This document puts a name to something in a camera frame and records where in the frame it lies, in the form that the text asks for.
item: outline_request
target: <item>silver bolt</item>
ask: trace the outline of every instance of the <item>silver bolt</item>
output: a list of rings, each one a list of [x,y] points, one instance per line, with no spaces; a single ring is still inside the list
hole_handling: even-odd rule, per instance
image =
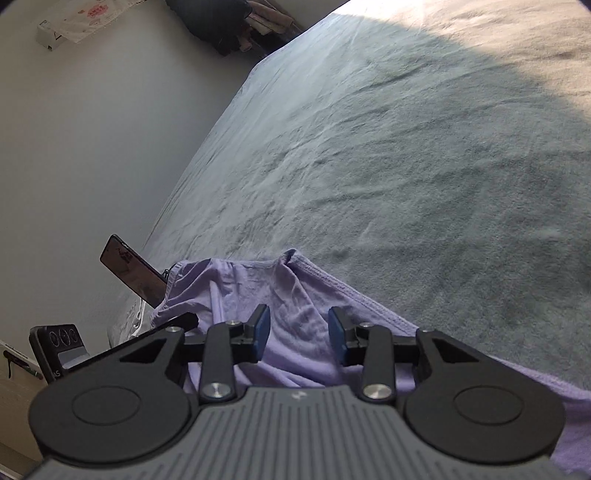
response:
[[[232,389],[225,383],[210,383],[205,385],[201,390],[201,393],[209,398],[223,398],[227,397]]]
[[[372,383],[363,389],[363,394],[373,400],[383,400],[392,395],[392,389],[381,383]]]

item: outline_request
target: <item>bed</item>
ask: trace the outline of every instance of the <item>bed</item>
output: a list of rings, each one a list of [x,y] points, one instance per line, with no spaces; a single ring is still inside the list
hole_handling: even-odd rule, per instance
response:
[[[415,324],[591,388],[590,32],[574,0],[352,0],[256,66],[142,254],[297,248]]]

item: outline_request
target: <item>white cloth with red print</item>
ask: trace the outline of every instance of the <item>white cloth with red print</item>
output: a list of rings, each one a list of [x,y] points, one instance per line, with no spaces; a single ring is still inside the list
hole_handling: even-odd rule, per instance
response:
[[[48,20],[53,30],[77,43],[141,1],[71,0]]]

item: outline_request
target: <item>gray blanket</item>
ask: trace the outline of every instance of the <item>gray blanket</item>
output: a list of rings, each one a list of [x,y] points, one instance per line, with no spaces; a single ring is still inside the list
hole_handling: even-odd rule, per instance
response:
[[[589,388],[590,32],[576,1],[353,0],[256,67],[143,253],[163,270],[295,247]]]

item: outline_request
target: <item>purple fabric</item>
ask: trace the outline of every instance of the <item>purple fabric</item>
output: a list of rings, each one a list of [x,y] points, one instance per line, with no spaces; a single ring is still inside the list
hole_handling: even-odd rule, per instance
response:
[[[340,306],[357,319],[384,325],[396,335],[413,335],[416,326],[319,269],[295,250],[268,262],[209,259],[180,262],[172,269],[166,298],[154,311],[159,325],[185,312],[199,316],[200,330],[214,323],[245,321],[255,307],[271,308],[271,334],[261,362],[235,367],[236,380],[247,385],[318,387],[360,381],[360,367],[342,368],[332,353],[326,323],[329,308]],[[559,394],[567,424],[552,457],[563,470],[591,474],[591,393],[558,378],[519,365],[507,365]],[[189,367],[199,383],[200,365]],[[409,372],[398,372],[397,386],[410,390]]]

